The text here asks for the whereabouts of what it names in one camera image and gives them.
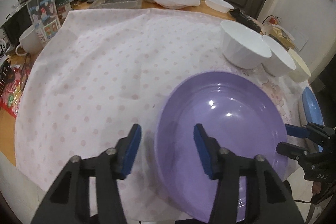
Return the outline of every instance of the white plastic container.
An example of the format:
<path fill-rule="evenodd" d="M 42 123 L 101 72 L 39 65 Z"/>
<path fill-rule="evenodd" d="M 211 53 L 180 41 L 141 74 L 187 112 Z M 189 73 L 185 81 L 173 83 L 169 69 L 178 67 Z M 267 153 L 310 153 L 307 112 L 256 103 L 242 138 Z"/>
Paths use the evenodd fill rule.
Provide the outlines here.
<path fill-rule="evenodd" d="M 272 56 L 269 46 L 259 33 L 232 20 L 223 20 L 220 26 L 221 50 L 233 65 L 253 69 Z"/>
<path fill-rule="evenodd" d="M 284 47 L 267 35 L 263 35 L 262 38 L 272 51 L 271 58 L 262 63 L 266 72 L 279 77 L 295 70 L 296 65 Z"/>
<path fill-rule="evenodd" d="M 229 10 L 234 9 L 230 3 L 224 0 L 205 0 L 205 4 L 211 9 L 222 13 L 227 13 Z"/>
<path fill-rule="evenodd" d="M 288 50 L 288 53 L 296 65 L 296 69 L 288 73 L 289 77 L 297 83 L 301 83 L 311 77 L 310 70 L 303 59 L 291 48 Z"/>

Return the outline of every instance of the wooden table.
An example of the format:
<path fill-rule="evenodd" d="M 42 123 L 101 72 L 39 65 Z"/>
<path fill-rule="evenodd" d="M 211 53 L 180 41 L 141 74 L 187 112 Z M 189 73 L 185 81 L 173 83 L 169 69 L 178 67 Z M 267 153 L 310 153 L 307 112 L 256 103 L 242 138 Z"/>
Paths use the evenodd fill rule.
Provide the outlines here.
<path fill-rule="evenodd" d="M 76 5 L 76 10 L 82 10 L 87 9 L 90 6 L 90 4 L 87 3 L 81 3 L 79 5 Z M 159 8 L 159 9 L 166 9 L 156 3 L 148 3 L 148 2 L 142 2 L 142 8 Z M 219 17 L 222 19 L 228 19 L 228 20 L 235 20 L 229 13 L 221 13 L 216 10 L 213 10 L 206 6 L 204 1 L 201 1 L 201 4 L 199 6 L 195 7 L 185 7 L 182 8 L 183 11 L 189 11 L 189 12 L 199 12 L 208 14 L 211 16 Z M 36 60 L 38 55 L 34 56 L 32 60 Z M 24 58 L 18 58 L 16 56 L 12 57 L 16 59 L 16 63 L 23 63 Z M 15 118 L 12 117 L 8 112 L 6 112 L 4 109 L 0 109 L 0 151 L 9 159 L 9 161 L 15 166 L 16 160 L 15 160 L 15 147 L 14 147 L 14 128 L 15 128 Z"/>

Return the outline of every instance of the purple bowl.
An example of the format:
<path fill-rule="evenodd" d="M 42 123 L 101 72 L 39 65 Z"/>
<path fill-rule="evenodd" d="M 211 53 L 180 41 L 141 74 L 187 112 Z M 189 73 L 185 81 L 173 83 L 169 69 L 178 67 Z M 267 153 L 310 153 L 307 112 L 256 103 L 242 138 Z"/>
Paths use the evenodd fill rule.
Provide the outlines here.
<path fill-rule="evenodd" d="M 193 75 L 170 94 L 154 144 L 163 185 L 191 217 L 209 221 L 218 182 L 211 181 L 202 168 L 193 139 L 197 123 L 236 155 L 265 155 L 283 179 L 287 158 L 276 153 L 276 146 L 287 141 L 287 133 L 270 98 L 250 81 L 231 73 Z M 237 221 L 245 218 L 245 189 L 245 178 L 241 177 Z"/>

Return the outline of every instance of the white mug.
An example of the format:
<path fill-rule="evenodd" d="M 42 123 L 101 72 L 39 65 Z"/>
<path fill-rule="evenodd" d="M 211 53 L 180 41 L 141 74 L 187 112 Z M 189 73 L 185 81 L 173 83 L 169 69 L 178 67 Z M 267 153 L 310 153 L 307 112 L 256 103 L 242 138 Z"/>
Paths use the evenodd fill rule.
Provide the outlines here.
<path fill-rule="evenodd" d="M 27 53 L 36 54 L 43 49 L 33 25 L 23 32 L 19 37 L 19 41 L 20 44 L 15 49 L 15 53 L 19 56 L 24 56 Z M 19 47 L 22 47 L 25 50 L 24 54 L 17 53 Z"/>

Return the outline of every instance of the blue gripper pad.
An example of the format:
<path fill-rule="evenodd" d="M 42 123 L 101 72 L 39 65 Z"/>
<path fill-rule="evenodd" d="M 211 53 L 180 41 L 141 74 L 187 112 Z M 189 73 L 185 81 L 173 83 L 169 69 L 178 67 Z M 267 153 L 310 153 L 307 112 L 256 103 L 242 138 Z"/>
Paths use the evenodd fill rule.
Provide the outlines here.
<path fill-rule="evenodd" d="M 307 128 L 293 126 L 291 124 L 285 124 L 287 135 L 297 137 L 297 138 L 308 138 L 309 131 Z"/>
<path fill-rule="evenodd" d="M 204 173 L 211 180 L 219 179 L 222 175 L 218 162 L 218 152 L 221 148 L 215 138 L 211 138 L 205 132 L 201 123 L 194 126 L 194 141 L 201 159 Z"/>
<path fill-rule="evenodd" d="M 131 173 L 135 156 L 141 141 L 141 126 L 135 123 L 128 136 L 118 141 L 115 146 L 118 152 L 117 172 L 125 179 Z"/>

